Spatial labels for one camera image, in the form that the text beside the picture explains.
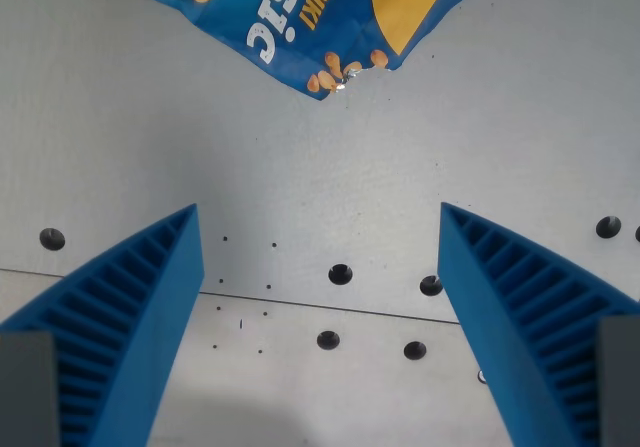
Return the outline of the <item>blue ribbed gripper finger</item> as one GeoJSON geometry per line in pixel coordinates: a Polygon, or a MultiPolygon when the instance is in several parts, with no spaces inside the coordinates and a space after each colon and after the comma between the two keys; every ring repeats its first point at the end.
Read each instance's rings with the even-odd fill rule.
{"type": "Polygon", "coordinates": [[[638,444],[636,300],[449,203],[438,274],[514,445],[638,444]]]}
{"type": "Polygon", "coordinates": [[[21,307],[3,333],[53,337],[63,446],[146,445],[204,280],[191,204],[21,307]]]}

